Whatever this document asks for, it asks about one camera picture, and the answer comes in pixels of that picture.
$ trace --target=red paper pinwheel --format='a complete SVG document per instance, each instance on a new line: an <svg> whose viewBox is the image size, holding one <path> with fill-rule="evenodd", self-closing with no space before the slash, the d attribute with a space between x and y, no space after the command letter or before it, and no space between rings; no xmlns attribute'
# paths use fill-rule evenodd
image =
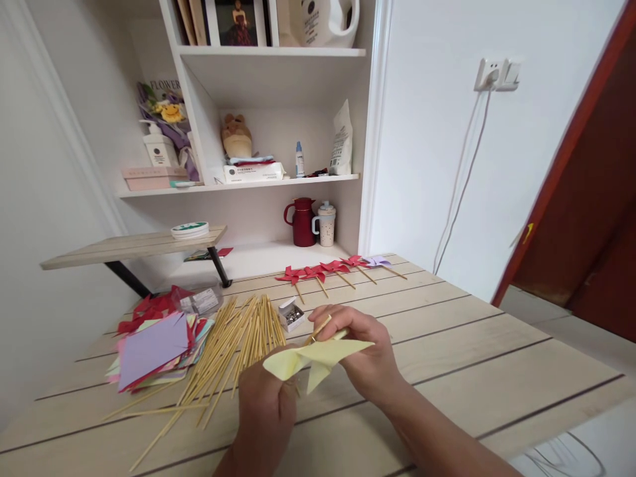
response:
<svg viewBox="0 0 636 477"><path fill-rule="evenodd" d="M371 266L368 263L361 261L361 258L362 258L362 255L354 255L354 256L350 256L348 259L341 258L341 260L347 265L349 265L350 267L357 268L358 271L362 273L362 275L366 276L369 280L371 280L377 285L378 283L373 278L371 278L362 268L360 268L361 266L365 268L371 268Z"/></svg>
<svg viewBox="0 0 636 477"><path fill-rule="evenodd" d="M324 264L324 263L320 263L320 266L325 269L326 271L328 271L328 273L335 273L337 276L339 276L340 278L342 278L347 285L349 285L351 288L353 288L354 290L356 289L355 285L353 283L351 283L350 281L348 281L344 276L340 275L340 273L349 273L349 269L346 267L346 265L343 265L342 262L339 262L338 260L334 260L331 263L328 264Z"/></svg>
<svg viewBox="0 0 636 477"><path fill-rule="evenodd" d="M320 267L320 265L316 265L313 268L305 267L305 276L303 277L303 280L309 280L310 278L316 279L316 281L320 285L320 288L323 289L323 292L325 293L327 298L329 298L327 290L325 290L325 287L323 287L323 283L325 283L325 274L323 273L323 269L322 267Z"/></svg>
<svg viewBox="0 0 636 477"><path fill-rule="evenodd" d="M296 285L298 280L300 280L300 276L302 275L302 270L292 270L291 266L285 268L285 276L276 277L277 280L281 282L291 282L292 285Z"/></svg>
<svg viewBox="0 0 636 477"><path fill-rule="evenodd" d="M285 275L282 277L275 277L275 279L280 280L281 282L291 282L292 286L296 288L298 292L298 296L303 303L305 303L305 299L303 298L303 294L298 289L298 280L300 280L300 276L302 275L302 270L292 270L291 266L285 268Z"/></svg>

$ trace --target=red thermos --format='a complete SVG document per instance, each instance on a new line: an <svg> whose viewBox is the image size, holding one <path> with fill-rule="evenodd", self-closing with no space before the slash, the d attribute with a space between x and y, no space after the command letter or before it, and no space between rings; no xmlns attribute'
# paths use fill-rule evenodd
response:
<svg viewBox="0 0 636 477"><path fill-rule="evenodd" d="M311 220L315 215L311 210L311 204L314 202L315 200L308 197L300 197L285 207L283 218L293 227L293 244L296 246L312 246L316 243L316 236L311 231ZM291 222L287 220L287 211L290 207L295 208Z"/></svg>

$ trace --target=hand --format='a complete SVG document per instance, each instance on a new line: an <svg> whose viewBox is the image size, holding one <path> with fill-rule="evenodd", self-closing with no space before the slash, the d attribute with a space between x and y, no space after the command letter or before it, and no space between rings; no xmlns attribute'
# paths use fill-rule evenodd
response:
<svg viewBox="0 0 636 477"><path fill-rule="evenodd" d="M238 433L215 476L271 477L287 449L296 422L295 378L282 382L266 371L268 356L240 375Z"/></svg>
<svg viewBox="0 0 636 477"><path fill-rule="evenodd" d="M382 407L391 400L399 387L406 384L398 370L389 332L373 316L342 305L318 307L309 321L317 329L329 315L331 320L318 334L318 341L326 341L338 330L349 328L348 338L375 343L374 346L346 357L341 364L362 397Z"/></svg>

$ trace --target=framed photo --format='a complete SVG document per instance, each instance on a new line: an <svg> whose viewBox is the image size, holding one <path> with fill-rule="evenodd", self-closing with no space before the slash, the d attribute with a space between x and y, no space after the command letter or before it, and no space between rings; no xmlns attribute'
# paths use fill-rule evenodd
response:
<svg viewBox="0 0 636 477"><path fill-rule="evenodd" d="M212 46L267 46L264 0L205 0Z"/></svg>

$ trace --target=red door frame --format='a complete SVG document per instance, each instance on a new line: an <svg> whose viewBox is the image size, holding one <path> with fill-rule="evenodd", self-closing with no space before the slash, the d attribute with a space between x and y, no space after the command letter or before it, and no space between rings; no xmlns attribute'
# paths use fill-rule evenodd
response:
<svg viewBox="0 0 636 477"><path fill-rule="evenodd" d="M592 111L596 107L596 103L603 92L605 84L607 83L616 62L618 61L618 58L623 52L623 48L629 39L629 35L635 26L636 0L627 0L623 8L623 12L609 38L603 56L596 67L596 71L590 80L590 84L588 85L576 112L574 113L570 126L568 127L563 141L561 142L561 146L556 153L555 161L553 162L550 172L545 178L545 182L539 192L539 196L537 197L535 206L530 214L530 218L528 218L526 229L530 226L530 224L532 224L532 227L530 227L527 235L525 237L522 236L522 239L520 239L517 243L517 247L515 248L505 272L503 273L497 292L492 299L492 304L496 307L499 307L501 304L508 286L512 283L515 274L521 266L523 256L532 242L537 231L537 227L545 214L545 210L550 203L550 199L552 198L555 189L557 188L563 171L572 156L572 151L574 151L574 147L576 147L576 143L581 137L581 134L592 115Z"/></svg>

